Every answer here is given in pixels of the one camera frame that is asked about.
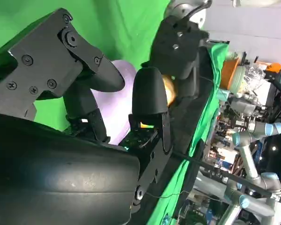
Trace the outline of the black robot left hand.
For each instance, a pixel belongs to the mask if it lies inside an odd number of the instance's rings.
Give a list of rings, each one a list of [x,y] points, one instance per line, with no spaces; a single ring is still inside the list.
[[[177,97],[195,98],[200,91],[200,50],[208,38],[197,23],[171,15],[161,21],[149,60],[141,66],[156,67],[173,78]]]

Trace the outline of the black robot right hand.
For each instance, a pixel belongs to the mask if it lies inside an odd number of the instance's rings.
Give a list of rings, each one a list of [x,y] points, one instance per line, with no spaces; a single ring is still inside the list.
[[[0,48],[0,225],[126,225],[170,158],[160,71],[137,72],[130,132],[110,144],[93,91],[125,80],[71,21],[59,8]]]

